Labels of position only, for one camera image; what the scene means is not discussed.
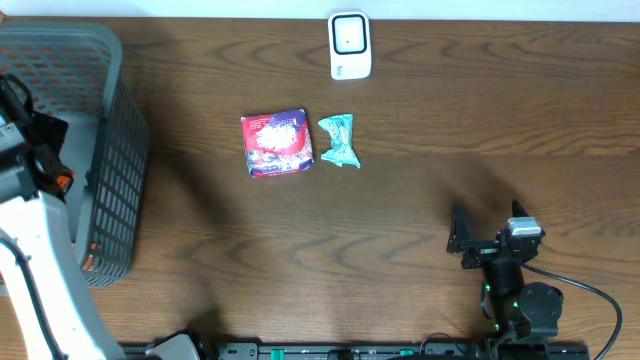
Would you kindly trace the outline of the teal snack wrapper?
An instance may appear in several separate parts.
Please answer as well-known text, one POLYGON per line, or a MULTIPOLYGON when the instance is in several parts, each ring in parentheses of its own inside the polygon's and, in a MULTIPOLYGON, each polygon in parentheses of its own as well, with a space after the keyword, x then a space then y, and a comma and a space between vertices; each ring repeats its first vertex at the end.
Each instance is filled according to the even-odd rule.
POLYGON ((352 165, 360 168, 361 163, 352 147, 353 115, 330 116, 320 120, 318 125, 328 133, 331 142, 331 148, 321 155, 321 159, 338 167, 352 165))

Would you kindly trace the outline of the red purple snack pack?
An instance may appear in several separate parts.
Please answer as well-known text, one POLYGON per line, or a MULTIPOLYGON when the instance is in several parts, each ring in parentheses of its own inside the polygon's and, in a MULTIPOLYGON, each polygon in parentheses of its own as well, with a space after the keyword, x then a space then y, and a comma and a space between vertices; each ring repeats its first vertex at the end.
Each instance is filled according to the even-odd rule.
POLYGON ((299 173, 314 164, 304 109, 242 117, 241 128, 248 172, 253 178, 299 173))

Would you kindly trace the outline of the orange snack bar wrapper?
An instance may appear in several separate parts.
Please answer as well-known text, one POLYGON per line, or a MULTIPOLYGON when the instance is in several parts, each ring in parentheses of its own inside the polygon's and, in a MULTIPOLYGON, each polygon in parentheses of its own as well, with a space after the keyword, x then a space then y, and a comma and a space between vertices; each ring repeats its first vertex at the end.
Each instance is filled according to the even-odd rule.
POLYGON ((57 177, 57 184, 62 190, 68 191, 73 186, 74 180, 73 172, 63 172, 57 177))

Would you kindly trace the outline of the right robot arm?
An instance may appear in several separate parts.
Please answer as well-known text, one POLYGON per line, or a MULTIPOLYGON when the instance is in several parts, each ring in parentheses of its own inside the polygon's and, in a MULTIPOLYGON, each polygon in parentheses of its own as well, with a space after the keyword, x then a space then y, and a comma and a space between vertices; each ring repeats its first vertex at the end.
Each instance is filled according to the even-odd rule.
POLYGON ((520 202, 492 240, 475 240, 459 205, 453 207, 446 252, 460 254, 461 267, 483 273, 481 306, 500 335, 514 341, 547 340, 558 335, 562 292, 546 283, 524 279, 522 269, 538 255, 545 231, 520 202))

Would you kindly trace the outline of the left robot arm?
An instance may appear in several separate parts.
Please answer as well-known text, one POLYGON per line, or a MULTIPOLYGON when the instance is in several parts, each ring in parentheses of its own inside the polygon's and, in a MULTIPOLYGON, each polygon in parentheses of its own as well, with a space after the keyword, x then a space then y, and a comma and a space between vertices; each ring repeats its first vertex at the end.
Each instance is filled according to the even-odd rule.
POLYGON ((150 139, 118 74, 1 79, 1 274, 32 359, 204 359, 191 332, 122 346, 90 288, 133 258, 150 139))

